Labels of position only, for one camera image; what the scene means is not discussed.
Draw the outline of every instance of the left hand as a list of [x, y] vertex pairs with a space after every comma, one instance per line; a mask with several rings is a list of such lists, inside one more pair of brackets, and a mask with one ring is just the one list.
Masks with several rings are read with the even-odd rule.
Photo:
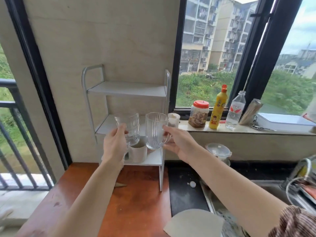
[[102, 162], [110, 162], [123, 168], [124, 155], [127, 152], [125, 134], [128, 133], [125, 129], [126, 124], [122, 124], [105, 136]]

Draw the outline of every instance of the white cup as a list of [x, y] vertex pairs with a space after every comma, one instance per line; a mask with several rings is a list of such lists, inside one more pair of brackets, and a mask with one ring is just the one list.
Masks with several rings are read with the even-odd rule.
[[179, 127], [180, 115], [176, 113], [169, 113], [168, 118], [169, 118], [168, 126], [176, 127], [176, 128]]
[[147, 158], [146, 137], [141, 136], [136, 145], [128, 148], [128, 158], [134, 163], [142, 163]]

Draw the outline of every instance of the glass mug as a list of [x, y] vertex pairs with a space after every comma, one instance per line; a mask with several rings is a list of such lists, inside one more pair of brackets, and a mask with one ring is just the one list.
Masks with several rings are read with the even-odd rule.
[[151, 112], [146, 115], [146, 146], [148, 149], [156, 150], [169, 141], [171, 135], [164, 135], [163, 125], [168, 125], [168, 116], [158, 112]]
[[139, 114], [134, 115], [119, 115], [114, 117], [117, 126], [120, 124], [126, 124], [126, 130], [128, 134], [125, 134], [126, 144], [128, 146], [136, 145], [139, 142]]

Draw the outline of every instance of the stainless steel sink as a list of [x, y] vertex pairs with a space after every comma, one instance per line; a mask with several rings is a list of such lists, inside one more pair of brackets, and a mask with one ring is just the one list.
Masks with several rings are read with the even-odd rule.
[[[278, 199], [282, 200], [283, 202], [287, 204], [291, 204], [288, 200], [285, 191], [280, 188], [280, 184], [283, 183], [283, 181], [278, 180], [253, 180], [254, 183], [277, 197]], [[235, 218], [232, 216], [229, 211], [225, 208], [225, 206], [220, 202], [220, 200], [216, 197], [216, 195], [201, 181], [201, 186], [205, 195], [205, 199], [207, 201], [208, 207], [210, 209], [210, 212], [213, 214], [219, 215], [223, 217], [226, 222], [223, 227], [223, 229], [226, 229], [226, 231], [223, 230], [222, 236], [248, 236], [247, 233], [242, 229], [241, 226], [238, 226], [235, 223]], [[294, 203], [294, 205], [304, 208], [307, 211], [311, 212], [312, 214], [316, 215], [316, 210], [314, 206], [299, 192], [297, 191], [290, 191], [289, 197], [291, 201]]]

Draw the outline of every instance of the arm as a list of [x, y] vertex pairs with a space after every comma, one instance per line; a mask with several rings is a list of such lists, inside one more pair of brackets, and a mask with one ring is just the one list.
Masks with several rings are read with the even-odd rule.
[[252, 237], [267, 236], [279, 224], [287, 204], [199, 146], [187, 131], [167, 126], [164, 129], [174, 142], [164, 148], [175, 152], [195, 169]]
[[66, 215], [53, 228], [50, 237], [97, 236], [109, 204], [114, 185], [123, 167], [127, 150], [125, 126], [104, 138], [104, 155]]

